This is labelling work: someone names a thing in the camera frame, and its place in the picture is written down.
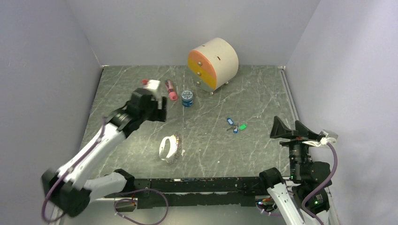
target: cylindrical wooden box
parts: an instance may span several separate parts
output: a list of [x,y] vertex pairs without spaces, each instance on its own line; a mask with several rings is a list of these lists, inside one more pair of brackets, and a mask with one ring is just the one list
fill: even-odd
[[188,54],[188,67],[193,72],[193,80],[208,92],[213,92],[234,77],[238,65],[235,50],[221,38],[214,38]]

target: white bracelet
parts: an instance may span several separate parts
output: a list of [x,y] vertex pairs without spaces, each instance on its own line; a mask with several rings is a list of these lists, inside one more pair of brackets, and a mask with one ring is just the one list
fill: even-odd
[[[164,146],[167,140],[170,141],[170,149],[168,150],[166,157],[162,157],[163,152],[165,150]],[[180,138],[177,135],[164,137],[159,147],[159,157],[161,158],[161,160],[166,161],[169,164],[175,162],[178,157],[179,144],[180,144]]]

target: marble tabletop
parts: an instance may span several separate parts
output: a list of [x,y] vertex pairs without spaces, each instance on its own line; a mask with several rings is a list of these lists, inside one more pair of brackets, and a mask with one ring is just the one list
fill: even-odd
[[[136,178],[193,178],[258,176],[271,167],[289,175],[288,149],[280,140],[270,139],[273,117],[293,124],[290,102],[275,66],[240,66],[229,84],[210,95],[192,80],[187,66],[105,67],[92,105],[82,146],[101,126],[101,116],[124,105],[142,79],[173,82],[178,94],[191,90],[194,102],[184,107],[181,98],[168,101],[167,121],[144,122],[140,129],[118,145],[96,168],[97,178],[122,168]],[[226,131],[230,117],[247,124],[237,134]],[[159,145],[165,136],[179,134],[181,150],[174,164],[159,158]]]

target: white wall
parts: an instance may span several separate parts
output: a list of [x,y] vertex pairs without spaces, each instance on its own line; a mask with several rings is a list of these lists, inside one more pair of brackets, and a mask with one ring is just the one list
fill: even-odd
[[300,119],[340,135],[331,190],[344,225],[398,221],[397,12],[395,0],[321,0],[287,64]]
[[0,21],[0,224],[44,224],[40,176],[78,151],[102,69],[64,0],[2,1]]
[[185,65],[228,41],[241,64],[286,65],[319,0],[67,0],[103,65]]

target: blue container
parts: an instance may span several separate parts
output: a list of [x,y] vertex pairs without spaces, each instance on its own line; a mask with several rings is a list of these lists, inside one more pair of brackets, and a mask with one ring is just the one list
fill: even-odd
[[193,102],[193,93],[190,90],[185,90],[181,93],[181,102],[183,106],[189,107],[192,105]]

